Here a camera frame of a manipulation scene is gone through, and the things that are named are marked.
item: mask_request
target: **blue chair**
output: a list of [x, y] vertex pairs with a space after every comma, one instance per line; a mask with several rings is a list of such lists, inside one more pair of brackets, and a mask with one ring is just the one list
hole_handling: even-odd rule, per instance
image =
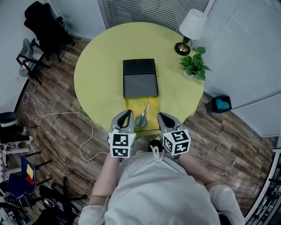
[[[21, 198], [27, 193], [34, 192], [36, 190], [37, 185], [43, 184], [51, 178], [44, 180], [42, 182], [37, 183], [36, 182], [36, 170], [38, 170], [41, 166], [50, 163], [52, 160], [49, 160], [47, 162], [44, 162], [40, 165], [34, 166], [31, 162], [27, 160], [27, 157], [33, 156], [36, 154], [40, 154], [41, 152], [36, 152], [33, 154], [29, 154], [26, 156], [21, 157], [21, 168], [22, 168], [22, 174], [20, 176], [17, 176], [15, 174], [11, 174], [8, 180], [8, 189], [10, 190], [11, 194], [15, 196], [16, 198]], [[27, 169], [33, 171], [32, 178], [27, 173]]]

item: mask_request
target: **wooden floor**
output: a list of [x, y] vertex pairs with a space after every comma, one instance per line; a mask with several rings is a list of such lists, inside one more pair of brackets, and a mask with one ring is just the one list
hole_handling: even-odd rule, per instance
[[[37, 85], [36, 91], [30, 97], [35, 99], [40, 115], [54, 112], [81, 112], [86, 115], [76, 98], [73, 76], [78, 57], [87, 43], [83, 39], [76, 40], [76, 46], [63, 48], [62, 62], [59, 63], [53, 56], [49, 62], [46, 62], [51, 69], [41, 68], [38, 71], [38, 77], [43, 85]], [[34, 83], [30, 82], [26, 91], [33, 90]], [[207, 115], [205, 103], [209, 100], [210, 97], [204, 94], [195, 115], [184, 122], [192, 138], [190, 153], [213, 172], [222, 184], [229, 185], [234, 190], [240, 208], [245, 214], [268, 173], [273, 140], [260, 138], [231, 112]], [[90, 182], [96, 180], [106, 155], [99, 154], [90, 162], [84, 161], [79, 155], [79, 146], [91, 135], [91, 126], [86, 119], [77, 114], [41, 118], [36, 115], [32, 101], [25, 105], [21, 103], [18, 115], [25, 126], [41, 126], [59, 156], [73, 171]], [[31, 152], [42, 152], [40, 156], [30, 157], [30, 160], [35, 165], [53, 160], [52, 163], [40, 168], [37, 181], [52, 177], [47, 185], [51, 185], [52, 182], [62, 185], [62, 178], [68, 176], [71, 196], [90, 194], [92, 184], [74, 175], [59, 160], [43, 132], [39, 128], [32, 128], [29, 133], [34, 136], [34, 142], [29, 146]], [[82, 148], [84, 157], [91, 158], [100, 151], [108, 152], [107, 137], [108, 131], [94, 124], [94, 136]], [[146, 139], [136, 142], [136, 148], [147, 148], [147, 145]], [[87, 205], [87, 201], [77, 201], [74, 204], [82, 209]], [[38, 203], [34, 210], [29, 210], [32, 221], [40, 215], [39, 209], [43, 209], [41, 203]]]

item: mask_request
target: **potted plant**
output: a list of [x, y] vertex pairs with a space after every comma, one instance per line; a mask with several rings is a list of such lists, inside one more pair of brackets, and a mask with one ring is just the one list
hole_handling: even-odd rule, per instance
[[180, 59], [180, 64], [184, 66], [184, 77], [190, 79], [194, 76], [198, 80], [205, 80], [205, 71], [211, 71], [208, 66], [204, 65], [202, 59], [202, 54], [206, 52], [206, 49], [204, 47], [198, 47], [192, 50], [196, 52], [193, 57], [188, 55]]

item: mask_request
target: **round yellow table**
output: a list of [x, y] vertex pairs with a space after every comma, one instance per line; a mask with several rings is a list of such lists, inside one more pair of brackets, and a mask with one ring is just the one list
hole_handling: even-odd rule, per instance
[[123, 98], [123, 60], [153, 58], [159, 89], [160, 112], [180, 122], [193, 115], [204, 82], [187, 80], [174, 46], [182, 37], [153, 23], [134, 22], [112, 27], [83, 50], [75, 68], [77, 98], [89, 117], [109, 130], [112, 119], [126, 110]]

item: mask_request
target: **window blinds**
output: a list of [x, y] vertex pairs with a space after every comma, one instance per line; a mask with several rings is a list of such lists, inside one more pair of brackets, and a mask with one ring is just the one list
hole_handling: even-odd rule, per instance
[[128, 22], [151, 22], [179, 32], [190, 9], [204, 12], [209, 0], [98, 0], [106, 28]]

